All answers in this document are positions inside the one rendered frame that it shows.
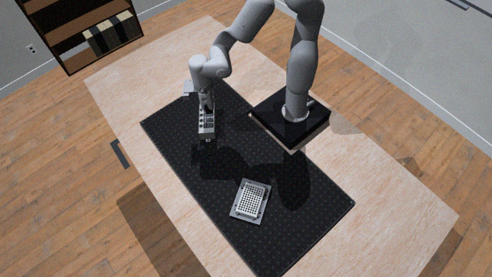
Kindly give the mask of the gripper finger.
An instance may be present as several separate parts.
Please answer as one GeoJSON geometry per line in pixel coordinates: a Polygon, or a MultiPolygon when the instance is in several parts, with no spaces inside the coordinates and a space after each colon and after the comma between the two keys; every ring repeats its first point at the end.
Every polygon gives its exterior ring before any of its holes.
{"type": "Polygon", "coordinates": [[[213,114],[213,110],[210,110],[207,105],[205,105],[206,114],[213,114]]]}

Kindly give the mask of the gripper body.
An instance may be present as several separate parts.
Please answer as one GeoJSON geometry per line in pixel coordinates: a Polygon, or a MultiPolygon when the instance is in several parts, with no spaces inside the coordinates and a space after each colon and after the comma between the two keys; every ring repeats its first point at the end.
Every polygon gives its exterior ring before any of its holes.
{"type": "MultiPolygon", "coordinates": [[[[211,90],[212,90],[212,88],[211,88],[211,90]]],[[[198,92],[199,101],[200,101],[202,110],[204,110],[205,105],[208,105],[208,108],[210,110],[214,109],[214,92],[211,90],[205,92],[204,94],[201,94],[200,92],[198,92]]]]}

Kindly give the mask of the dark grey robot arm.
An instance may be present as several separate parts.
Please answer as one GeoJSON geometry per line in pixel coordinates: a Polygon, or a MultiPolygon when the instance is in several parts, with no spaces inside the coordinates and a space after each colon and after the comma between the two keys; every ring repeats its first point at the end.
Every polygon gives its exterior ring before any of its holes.
{"type": "MultiPolygon", "coordinates": [[[[297,16],[290,61],[287,61],[286,107],[284,104],[282,115],[290,122],[302,122],[309,116],[308,107],[315,103],[312,100],[306,106],[319,61],[317,42],[325,7],[323,0],[284,1],[297,16]]],[[[231,75],[230,49],[237,39],[250,43],[270,18],[274,7],[274,0],[246,0],[233,24],[215,38],[209,50],[209,59],[202,54],[189,59],[192,81],[184,79],[183,100],[189,100],[190,93],[204,94],[211,90],[213,78],[231,75]]]]}

